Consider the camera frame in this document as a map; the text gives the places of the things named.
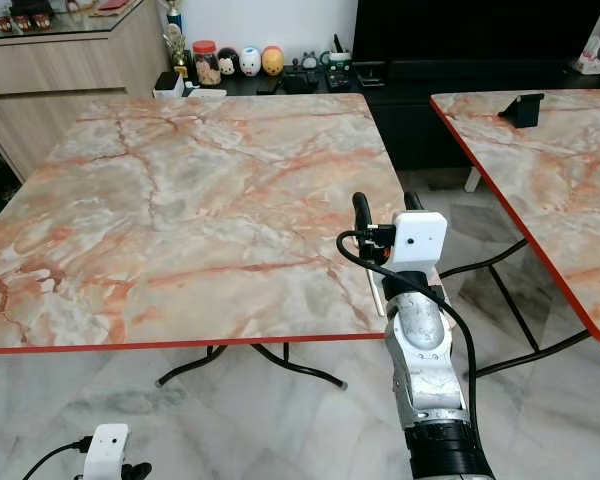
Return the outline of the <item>silver metal fork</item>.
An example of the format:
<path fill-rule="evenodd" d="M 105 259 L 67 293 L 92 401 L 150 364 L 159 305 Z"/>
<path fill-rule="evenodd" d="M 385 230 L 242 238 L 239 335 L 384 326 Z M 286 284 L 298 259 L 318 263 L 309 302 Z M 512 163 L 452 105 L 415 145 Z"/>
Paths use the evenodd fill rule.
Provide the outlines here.
<path fill-rule="evenodd" d="M 381 288 L 382 275 L 376 273 L 376 271 L 367 270 L 367 279 L 377 314 L 381 317 L 387 317 L 386 305 L 384 305 L 384 294 Z"/>

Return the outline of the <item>black phone stand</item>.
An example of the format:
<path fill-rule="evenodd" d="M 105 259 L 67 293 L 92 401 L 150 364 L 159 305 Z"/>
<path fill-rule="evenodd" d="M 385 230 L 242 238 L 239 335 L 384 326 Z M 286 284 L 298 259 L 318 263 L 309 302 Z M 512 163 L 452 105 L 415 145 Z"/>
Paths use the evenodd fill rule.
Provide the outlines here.
<path fill-rule="evenodd" d="M 544 97 L 546 97 L 544 92 L 521 93 L 498 114 L 498 118 L 505 120 L 516 129 L 537 127 Z"/>

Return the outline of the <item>green and white cup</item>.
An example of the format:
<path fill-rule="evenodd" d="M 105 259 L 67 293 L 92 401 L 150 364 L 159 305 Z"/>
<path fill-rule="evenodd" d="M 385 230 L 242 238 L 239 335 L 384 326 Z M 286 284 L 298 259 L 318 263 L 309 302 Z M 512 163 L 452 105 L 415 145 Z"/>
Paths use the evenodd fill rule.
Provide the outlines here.
<path fill-rule="evenodd" d="M 352 67 L 352 54 L 342 46 L 337 35 L 333 35 L 332 49 L 324 51 L 320 60 L 328 70 L 350 70 Z"/>

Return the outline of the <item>orange egg figurine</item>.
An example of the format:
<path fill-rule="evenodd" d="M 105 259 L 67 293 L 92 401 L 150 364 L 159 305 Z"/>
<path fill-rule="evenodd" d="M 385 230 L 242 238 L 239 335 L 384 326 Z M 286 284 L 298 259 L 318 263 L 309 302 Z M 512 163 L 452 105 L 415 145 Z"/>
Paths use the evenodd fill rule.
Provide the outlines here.
<path fill-rule="evenodd" d="M 285 52 L 277 45 L 265 46 L 260 54 L 260 64 L 267 76 L 281 76 L 285 70 Z"/>

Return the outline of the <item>black television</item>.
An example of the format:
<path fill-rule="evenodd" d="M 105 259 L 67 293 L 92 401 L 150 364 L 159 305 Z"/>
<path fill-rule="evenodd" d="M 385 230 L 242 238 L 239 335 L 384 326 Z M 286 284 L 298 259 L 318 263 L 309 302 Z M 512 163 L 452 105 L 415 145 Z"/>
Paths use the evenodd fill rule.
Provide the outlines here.
<path fill-rule="evenodd" d="M 359 0 L 355 61 L 568 60 L 600 0 Z"/>

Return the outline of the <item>white egg figurine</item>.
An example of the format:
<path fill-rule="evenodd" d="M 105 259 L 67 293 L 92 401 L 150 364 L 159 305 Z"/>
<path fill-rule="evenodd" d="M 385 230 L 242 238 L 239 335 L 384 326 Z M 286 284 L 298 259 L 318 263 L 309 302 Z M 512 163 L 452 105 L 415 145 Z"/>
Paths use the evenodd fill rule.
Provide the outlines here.
<path fill-rule="evenodd" d="M 258 47 L 244 47 L 239 52 L 239 72 L 245 77 L 255 77 L 262 69 L 262 52 Z"/>

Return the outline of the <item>black and white round figurine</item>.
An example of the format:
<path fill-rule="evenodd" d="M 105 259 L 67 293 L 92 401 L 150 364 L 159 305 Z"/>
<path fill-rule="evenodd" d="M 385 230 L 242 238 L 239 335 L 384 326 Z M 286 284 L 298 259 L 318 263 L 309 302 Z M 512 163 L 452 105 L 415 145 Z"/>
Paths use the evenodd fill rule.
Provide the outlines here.
<path fill-rule="evenodd" d="M 232 47 L 223 47 L 217 52 L 217 61 L 219 65 L 219 73 L 223 77 L 236 76 L 239 73 L 239 54 Z"/>

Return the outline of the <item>red lidded snack jar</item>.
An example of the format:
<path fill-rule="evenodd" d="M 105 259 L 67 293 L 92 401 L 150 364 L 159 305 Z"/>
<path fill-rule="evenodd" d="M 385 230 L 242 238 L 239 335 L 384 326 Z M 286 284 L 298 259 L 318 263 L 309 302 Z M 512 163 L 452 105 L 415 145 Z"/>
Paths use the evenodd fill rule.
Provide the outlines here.
<path fill-rule="evenodd" d="M 192 60 L 201 87 L 214 87 L 222 83 L 216 42 L 200 40 L 192 42 Z"/>

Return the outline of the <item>pink and white ornament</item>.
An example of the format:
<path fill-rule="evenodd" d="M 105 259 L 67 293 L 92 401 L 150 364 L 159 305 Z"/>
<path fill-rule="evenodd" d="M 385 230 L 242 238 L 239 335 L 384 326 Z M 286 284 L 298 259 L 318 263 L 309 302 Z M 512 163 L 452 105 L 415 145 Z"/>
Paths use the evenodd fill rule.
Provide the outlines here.
<path fill-rule="evenodd" d="M 570 68 L 580 76 L 600 76 L 600 37 L 592 35 L 588 38 L 578 58 L 571 61 Z"/>

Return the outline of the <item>small white box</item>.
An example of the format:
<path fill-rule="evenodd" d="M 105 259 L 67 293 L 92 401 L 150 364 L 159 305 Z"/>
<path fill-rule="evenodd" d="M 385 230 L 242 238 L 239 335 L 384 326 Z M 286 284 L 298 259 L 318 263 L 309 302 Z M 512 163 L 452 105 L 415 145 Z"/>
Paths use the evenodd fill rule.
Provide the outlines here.
<path fill-rule="evenodd" d="M 184 76 L 175 70 L 166 70 L 155 79 L 152 95 L 154 99 L 182 99 L 186 92 Z"/>

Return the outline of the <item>gold trophy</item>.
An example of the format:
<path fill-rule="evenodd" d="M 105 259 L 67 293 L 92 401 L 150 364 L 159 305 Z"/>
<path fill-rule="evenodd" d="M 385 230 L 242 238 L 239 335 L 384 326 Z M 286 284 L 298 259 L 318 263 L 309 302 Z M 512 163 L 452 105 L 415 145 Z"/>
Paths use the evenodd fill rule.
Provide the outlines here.
<path fill-rule="evenodd" d="M 186 37 L 184 33 L 184 18 L 182 18 L 182 0 L 160 0 L 163 3 L 166 27 L 163 29 L 163 40 L 171 59 L 173 72 L 182 77 L 189 77 L 189 65 L 185 55 Z"/>

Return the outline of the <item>wooden cabinet with glass top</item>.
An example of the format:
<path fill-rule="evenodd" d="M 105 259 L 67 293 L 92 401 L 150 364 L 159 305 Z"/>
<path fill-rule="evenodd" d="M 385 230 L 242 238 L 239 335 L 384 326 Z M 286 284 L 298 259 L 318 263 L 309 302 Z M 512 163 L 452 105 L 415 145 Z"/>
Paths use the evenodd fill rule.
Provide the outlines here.
<path fill-rule="evenodd" d="M 25 180 L 90 102 L 149 99 L 169 65 L 159 0 L 120 14 L 58 13 L 43 31 L 0 31 L 0 155 Z"/>

